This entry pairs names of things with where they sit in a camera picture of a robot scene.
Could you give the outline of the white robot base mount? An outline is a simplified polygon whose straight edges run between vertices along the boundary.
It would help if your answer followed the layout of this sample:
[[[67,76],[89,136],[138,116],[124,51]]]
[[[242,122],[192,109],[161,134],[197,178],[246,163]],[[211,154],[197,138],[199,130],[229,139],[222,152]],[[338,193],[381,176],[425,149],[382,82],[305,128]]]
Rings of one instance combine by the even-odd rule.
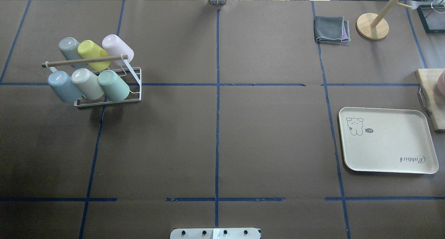
[[[179,228],[170,233],[170,239],[260,239],[257,228]]]

